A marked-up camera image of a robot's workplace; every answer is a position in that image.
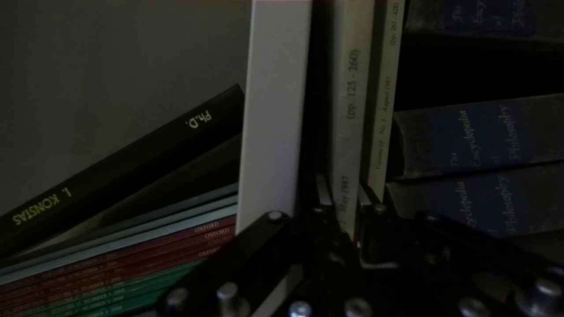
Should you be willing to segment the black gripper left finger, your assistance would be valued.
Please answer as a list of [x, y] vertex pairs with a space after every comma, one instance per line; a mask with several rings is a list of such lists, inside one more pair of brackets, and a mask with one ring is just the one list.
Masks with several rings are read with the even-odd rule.
[[329, 185], [322, 174], [306, 178], [303, 192], [303, 217], [306, 227], [314, 232], [331, 236], [340, 231]]

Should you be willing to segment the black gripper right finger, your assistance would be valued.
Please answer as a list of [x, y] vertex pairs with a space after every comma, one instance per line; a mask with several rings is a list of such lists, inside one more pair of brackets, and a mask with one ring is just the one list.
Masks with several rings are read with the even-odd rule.
[[358, 190], [358, 217], [356, 217], [356, 241], [366, 247], [375, 236], [377, 229], [389, 218], [389, 208], [373, 194], [373, 190], [361, 183]]

